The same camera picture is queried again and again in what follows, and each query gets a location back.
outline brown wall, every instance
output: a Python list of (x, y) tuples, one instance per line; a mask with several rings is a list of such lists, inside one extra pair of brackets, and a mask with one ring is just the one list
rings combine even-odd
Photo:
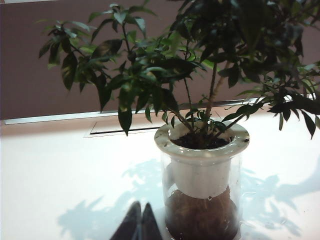
[[(48, 58), (38, 59), (40, 47), (47, 37), (41, 35), (46, 23), (34, 22), (40, 19), (75, 20), (86, 22), (91, 12), (108, 9), (113, 0), (58, 0), (0, 5), (0, 107), (1, 119), (46, 116), (67, 113), (94, 112), (99, 110), (96, 90), (86, 87), (80, 94), (78, 86), (68, 92), (61, 81), (60, 70), (47, 69)], [(122, 5), (140, 4), (143, 0), (117, 0)], [(155, 36), (173, 20), (181, 2), (151, 0), (148, 4), (158, 17), (146, 15), (147, 31)], [(305, 62), (311, 63), (320, 56), (320, 34), (308, 30), (303, 39)], [(199, 79), (190, 83), (194, 102), (209, 88), (209, 81)], [(237, 93), (247, 88), (239, 85), (226, 91), (223, 87), (217, 100), (233, 99)], [(178, 99), (186, 101), (185, 89), (176, 90)], [(117, 108), (111, 102), (105, 110)]]

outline ceramic pot rim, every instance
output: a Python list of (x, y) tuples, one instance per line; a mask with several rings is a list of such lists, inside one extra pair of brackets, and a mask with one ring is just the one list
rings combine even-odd
[(190, 149), (178, 146), (170, 140), (170, 132), (172, 130), (173, 128), (170, 124), (161, 126), (154, 135), (154, 141), (161, 151), (170, 156), (183, 159), (182, 161), (186, 164), (195, 164), (195, 159), (201, 160), (199, 163), (201, 165), (207, 161), (211, 164), (213, 160), (218, 163), (230, 159), (246, 149), (250, 139), (249, 133), (244, 127), (234, 124), (227, 130), (228, 137), (232, 138), (229, 144), (214, 149)]

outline green leaf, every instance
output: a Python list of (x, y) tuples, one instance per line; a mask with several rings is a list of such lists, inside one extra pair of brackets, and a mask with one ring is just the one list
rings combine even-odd
[(73, 52), (69, 53), (63, 60), (61, 73), (64, 86), (70, 90), (75, 79), (78, 61)]
[(87, 53), (87, 54), (92, 54), (96, 50), (97, 46), (95, 45), (84, 45), (80, 47), (80, 50)]
[(120, 39), (106, 40), (94, 50), (92, 58), (112, 57), (118, 52), (121, 44), (122, 40)]
[(137, 36), (137, 31), (133, 30), (133, 31), (129, 31), (127, 33), (127, 38), (128, 41), (135, 44), (136, 43), (136, 36)]
[(212, 61), (210, 61), (210, 60), (208, 60), (208, 59), (203, 60), (203, 61), (202, 61), (202, 64), (205, 65), (205, 66), (206, 66), (207, 68), (209, 68), (209, 69), (213, 69), (213, 68), (214, 68), (214, 65), (215, 65), (214, 62), (212, 62)]
[(315, 115), (315, 125), (320, 129), (320, 118), (317, 115)]
[(141, 17), (134, 17), (136, 25), (138, 26), (138, 28), (141, 30), (142, 34), (144, 37), (146, 37), (146, 23), (145, 20)]
[(90, 23), (93, 19), (95, 19), (98, 16), (104, 15), (104, 14), (112, 14), (114, 11), (113, 10), (108, 10), (108, 11), (103, 11), (103, 12), (93, 12), (89, 16), (88, 22)]
[(306, 124), (306, 127), (308, 128), (309, 130), (309, 133), (311, 135), (311, 139), (312, 137), (314, 136), (314, 133), (316, 131), (316, 125), (314, 123), (314, 121), (312, 121), (311, 117), (309, 117), (309, 115), (307, 113), (305, 113), (304, 111), (301, 111), (303, 116), (304, 116), (304, 121), (305, 121), (305, 124)]
[(147, 106), (147, 107), (145, 108), (144, 115), (145, 115), (145, 118), (146, 118), (150, 123), (152, 123), (151, 116), (150, 116), (150, 107), (149, 107), (149, 106)]
[(113, 20), (111, 18), (105, 19), (103, 20), (99, 27), (92, 33), (92, 37), (91, 37), (91, 42), (94, 41), (94, 39), (96, 38), (96, 36), (98, 35), (98, 33), (100, 32), (100, 30), (104, 27), (104, 25), (106, 25), (107, 23), (111, 23)]
[(128, 108), (126, 111), (121, 111), (118, 109), (118, 120), (121, 128), (124, 130), (125, 134), (128, 136), (128, 132), (132, 123), (132, 112), (131, 108)]
[(113, 16), (116, 19), (116, 21), (122, 25), (124, 20), (126, 19), (127, 14), (128, 13), (126, 11), (122, 11), (122, 12), (115, 12)]
[(282, 127), (284, 126), (284, 117), (282, 113), (279, 114), (279, 130), (282, 130)]
[(179, 111), (178, 103), (174, 95), (169, 89), (162, 88), (162, 96), (163, 96), (163, 102), (168, 109), (173, 110), (175, 112)]
[(79, 21), (70, 21), (70, 23), (86, 30), (87, 32), (90, 32), (90, 28), (92, 28), (91, 26), (88, 26), (87, 24), (84, 24), (83, 22), (79, 22)]
[(171, 126), (175, 128), (175, 116), (171, 118)]

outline clear glass container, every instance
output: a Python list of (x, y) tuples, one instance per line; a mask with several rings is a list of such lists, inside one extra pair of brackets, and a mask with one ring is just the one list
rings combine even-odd
[[(190, 166), (194, 169), (195, 174), (191, 171), (184, 171), (185, 175), (175, 173), (174, 168), (181, 167), (185, 169), (187, 163), (175, 162), (170, 155), (162, 153), (162, 184), (163, 184), (163, 199), (165, 205), (165, 222), (168, 231), (176, 240), (232, 240), (239, 229), (241, 219), (241, 211), (239, 207), (240, 200), (240, 168), (241, 158), (234, 156), (232, 159), (214, 163), (212, 166)], [(225, 189), (221, 186), (213, 189), (219, 189), (216, 194), (209, 193), (207, 195), (189, 196), (185, 194), (184, 188), (192, 183), (192, 177), (197, 176), (197, 172), (205, 173), (205, 169), (217, 169), (229, 166), (229, 171), (226, 176)], [(177, 177), (185, 180), (186, 184), (179, 187), (175, 179)], [(203, 181), (202, 185), (197, 185), (198, 188), (207, 188), (205, 185), (209, 182)]]
[(240, 226), (240, 153), (249, 144), (238, 124), (221, 135), (229, 144), (214, 149), (175, 145), (188, 130), (164, 125), (154, 139), (161, 149), (165, 222), (176, 240), (233, 240)]

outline plant stem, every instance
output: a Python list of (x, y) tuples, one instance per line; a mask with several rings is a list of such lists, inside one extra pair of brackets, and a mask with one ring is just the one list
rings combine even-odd
[(190, 130), (191, 133), (195, 133), (194, 128), (193, 128), (193, 127), (190, 125), (190, 123), (184, 118), (184, 116), (182, 116), (182, 115), (180, 114), (179, 111), (175, 111), (175, 110), (170, 109), (170, 108), (169, 108), (169, 111), (171, 111), (174, 115), (176, 115), (176, 117), (179, 119), (179, 121), (180, 121), (183, 125), (185, 125), (185, 126)]
[(76, 52), (80, 53), (83, 57), (87, 57), (86, 55), (84, 55), (84, 54), (80, 51), (80, 49), (78, 49), (77, 47), (73, 46), (72, 44), (70, 44), (70, 45), (71, 45), (71, 47), (72, 47)]
[(210, 118), (211, 108), (212, 108), (212, 105), (213, 105), (212, 96), (214, 94), (214, 86), (215, 86), (215, 82), (216, 82), (216, 75), (217, 75), (217, 64), (215, 63), (214, 66), (213, 66), (213, 72), (212, 72), (212, 79), (211, 79), (210, 93), (209, 93), (209, 101), (208, 101), (208, 104), (207, 104), (206, 110), (205, 110), (205, 116), (207, 118)]
[[(189, 41), (187, 40), (187, 41), (186, 41), (186, 48), (185, 48), (184, 60), (187, 60), (187, 59), (188, 59), (188, 53), (189, 53)], [(190, 109), (190, 111), (191, 111), (191, 110), (192, 110), (192, 101), (191, 101), (191, 95), (190, 95), (190, 91), (189, 91), (189, 86), (188, 86), (188, 83), (187, 83), (187, 79), (186, 79), (186, 78), (184, 78), (183, 81), (184, 81), (186, 93), (187, 93), (187, 96), (188, 96), (189, 109)], [(194, 114), (191, 114), (191, 127), (192, 127), (192, 129), (195, 127), (195, 121), (194, 121), (194, 119), (195, 119)]]
[(125, 29), (125, 24), (122, 25), (122, 31), (123, 31), (125, 45), (126, 45), (126, 48), (128, 49), (128, 54), (130, 54), (131, 50), (130, 50), (130, 47), (129, 47), (128, 36), (127, 36), (126, 29)]
[[(229, 66), (230, 66), (230, 62), (227, 61), (226, 64), (225, 64), (224, 69), (229, 68)], [(224, 79), (225, 79), (225, 77), (221, 76), (219, 81), (218, 81), (218, 83), (216, 84), (216, 86), (214, 88), (214, 91), (213, 91), (213, 94), (212, 94), (211, 98), (209, 99), (212, 103), (215, 101), (215, 98), (216, 98), (216, 96), (217, 96), (217, 94), (219, 92), (219, 88), (222, 86), (222, 83), (223, 83)]]

